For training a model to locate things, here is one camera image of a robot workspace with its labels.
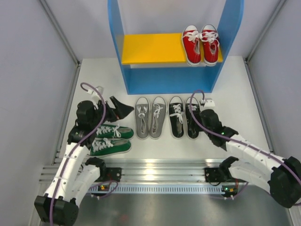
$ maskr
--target shoe rack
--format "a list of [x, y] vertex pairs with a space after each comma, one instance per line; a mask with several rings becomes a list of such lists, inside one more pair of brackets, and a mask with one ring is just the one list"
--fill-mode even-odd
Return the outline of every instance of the shoe rack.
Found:
[[[197, 89], [211, 93], [239, 30], [243, 11], [244, 0], [226, 0], [217, 28], [221, 54], [216, 66], [174, 67], [175, 63], [186, 62], [181, 42], [182, 31], [180, 29], [182, 28], [179, 28], [180, 33], [124, 34], [118, 0], [108, 0], [111, 35], [127, 93], [192, 93]], [[169, 40], [170, 43], [162, 46], [162, 39]], [[169, 64], [170, 66], [131, 67], [131, 65], [147, 64]]]

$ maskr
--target gray sneaker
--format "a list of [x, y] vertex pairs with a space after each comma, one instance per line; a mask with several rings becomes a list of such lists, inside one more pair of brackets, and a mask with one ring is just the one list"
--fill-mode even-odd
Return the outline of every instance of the gray sneaker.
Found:
[[138, 138], [146, 139], [149, 136], [150, 105], [145, 97], [141, 97], [135, 104], [136, 133]]
[[156, 97], [151, 105], [150, 136], [160, 138], [166, 115], [166, 102], [162, 97]]

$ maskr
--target green sneaker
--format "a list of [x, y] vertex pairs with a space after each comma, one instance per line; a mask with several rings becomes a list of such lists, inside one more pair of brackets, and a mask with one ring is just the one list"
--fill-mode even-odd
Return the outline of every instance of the green sneaker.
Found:
[[131, 139], [134, 136], [134, 131], [129, 127], [123, 127], [103, 124], [96, 131], [97, 138], [122, 138]]
[[112, 139], [107, 138], [94, 140], [90, 150], [90, 156], [109, 156], [113, 154], [129, 152], [132, 145], [131, 142], [124, 139]]

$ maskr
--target yellow shelf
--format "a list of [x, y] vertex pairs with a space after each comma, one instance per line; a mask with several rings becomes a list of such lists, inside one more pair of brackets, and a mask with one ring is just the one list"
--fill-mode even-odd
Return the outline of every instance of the yellow shelf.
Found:
[[[203, 45], [201, 45], [201, 57], [203, 62]], [[124, 36], [121, 61], [124, 65], [185, 63], [182, 33], [127, 34]], [[222, 62], [221, 50], [218, 62]]]

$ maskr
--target black sneaker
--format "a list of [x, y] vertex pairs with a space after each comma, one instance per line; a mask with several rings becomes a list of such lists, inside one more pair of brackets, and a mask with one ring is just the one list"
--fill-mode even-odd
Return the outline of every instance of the black sneaker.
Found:
[[[187, 119], [187, 136], [191, 139], [196, 139], [199, 134], [199, 126], [196, 124], [196, 122], [193, 120], [191, 116], [191, 112], [189, 109], [189, 103], [190, 103], [190, 97], [187, 99], [185, 103], [185, 114], [186, 114], [186, 119]], [[199, 103], [196, 98], [192, 99], [192, 112], [198, 119], [198, 116], [201, 112]]]
[[183, 101], [180, 97], [173, 97], [168, 105], [168, 114], [171, 124], [171, 132], [174, 138], [180, 139], [184, 135], [183, 130]]

